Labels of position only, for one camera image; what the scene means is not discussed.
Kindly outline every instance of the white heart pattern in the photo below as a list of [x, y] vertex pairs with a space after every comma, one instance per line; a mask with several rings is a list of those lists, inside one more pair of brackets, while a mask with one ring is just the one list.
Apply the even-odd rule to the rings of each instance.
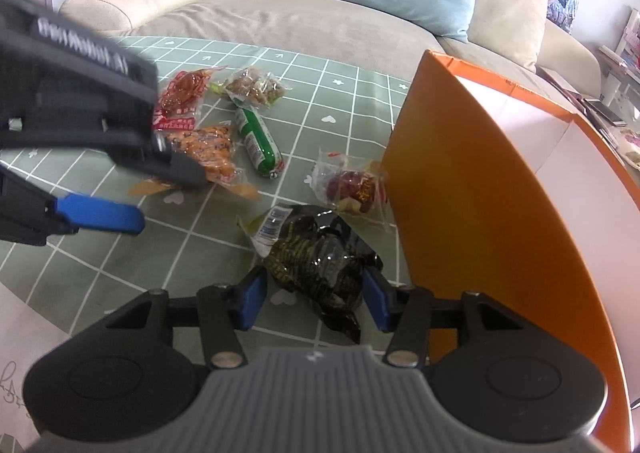
[[178, 189], [178, 191], [170, 193], [162, 200], [165, 204], [182, 204], [184, 202], [184, 193]]
[[283, 303], [288, 306], [295, 305], [298, 301], [295, 292], [289, 292], [285, 289], [280, 289], [276, 294], [271, 296], [270, 299], [273, 305], [282, 305]]

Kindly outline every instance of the screw head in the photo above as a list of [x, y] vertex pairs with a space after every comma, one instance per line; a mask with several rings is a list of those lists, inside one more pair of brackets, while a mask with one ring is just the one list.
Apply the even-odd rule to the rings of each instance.
[[415, 368], [418, 365], [418, 354], [411, 350], [395, 350], [386, 357], [387, 362], [399, 368]]
[[238, 368], [242, 364], [242, 356], [236, 352], [218, 352], [211, 356], [211, 364], [222, 369]]

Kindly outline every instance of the snack package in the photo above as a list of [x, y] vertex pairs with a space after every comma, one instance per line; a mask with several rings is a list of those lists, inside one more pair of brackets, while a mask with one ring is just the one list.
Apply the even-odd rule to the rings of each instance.
[[327, 327], [360, 343], [353, 311], [362, 302], [362, 270], [383, 264], [347, 222], [327, 208], [278, 204], [238, 224], [279, 287], [308, 297]]
[[[204, 166], [207, 179], [220, 184], [229, 191], [251, 200], [258, 200], [257, 189], [249, 184], [241, 168], [232, 157], [234, 143], [231, 139], [230, 123], [223, 123], [197, 130], [174, 132], [167, 135], [167, 143], [176, 152], [183, 152]], [[171, 184], [155, 180], [136, 184], [129, 190], [130, 195], [150, 195], [159, 191], [174, 189]]]
[[630, 166], [640, 172], [640, 132], [629, 128], [609, 128], [616, 142], [616, 150]]
[[238, 107], [236, 125], [256, 171], [268, 178], [280, 176], [284, 171], [282, 154], [254, 107]]
[[371, 214], [386, 223], [385, 173], [377, 160], [320, 152], [311, 188], [320, 202], [338, 212]]
[[215, 70], [178, 72], [158, 97], [154, 108], [154, 130], [193, 130], [202, 115], [203, 96]]
[[271, 72], [258, 67], [247, 67], [230, 75], [224, 83], [213, 84], [209, 89], [216, 94], [226, 94], [237, 105], [268, 108], [286, 94], [287, 88]]

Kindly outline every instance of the cardboard box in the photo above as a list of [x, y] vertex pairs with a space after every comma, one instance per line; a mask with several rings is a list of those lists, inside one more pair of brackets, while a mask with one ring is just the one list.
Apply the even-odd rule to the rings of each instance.
[[[640, 396], [640, 191], [591, 125], [427, 52], [383, 163], [413, 282], [440, 297], [485, 292], [589, 357], [608, 387], [594, 435], [628, 452], [622, 364]], [[434, 359], [455, 346], [451, 333], [432, 338]]]

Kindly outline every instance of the green tablecloth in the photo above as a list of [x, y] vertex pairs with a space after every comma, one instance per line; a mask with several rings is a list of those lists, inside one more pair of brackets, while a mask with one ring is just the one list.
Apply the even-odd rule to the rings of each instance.
[[[5, 166], [46, 191], [59, 196], [70, 191], [95, 194], [139, 204], [145, 212], [146, 229], [137, 237], [80, 231], [75, 236], [51, 237], [47, 247], [0, 242], [0, 281], [71, 334], [147, 289], [165, 287], [171, 295], [187, 296], [210, 283], [240, 280], [255, 256], [236, 226], [236, 216], [252, 218], [280, 201], [316, 204], [308, 179], [320, 148], [381, 159], [409, 86], [369, 70], [271, 48], [187, 38], [118, 41], [156, 61], [162, 80], [180, 69], [226, 66], [215, 75], [218, 79], [249, 64], [283, 77], [291, 90], [268, 111], [266, 124], [286, 156], [287, 168], [277, 180], [262, 178], [239, 148], [236, 155], [260, 190], [260, 202], [235, 197], [222, 188], [132, 198], [126, 192], [140, 177], [115, 169], [100, 152], [2, 150], [0, 160]], [[205, 99], [202, 126], [233, 118], [228, 100], [214, 94]], [[385, 276], [407, 283], [395, 226], [391, 233], [364, 221], [353, 226], [382, 257]], [[319, 324], [302, 297], [293, 305], [276, 305], [277, 298], [273, 303], [271, 296], [277, 290], [270, 286], [255, 328], [240, 333], [250, 358], [262, 345], [350, 344], [343, 335]], [[357, 315], [363, 343], [384, 350], [388, 336], [375, 329], [364, 305]], [[177, 330], [175, 346], [192, 360], [203, 361], [194, 329]]]

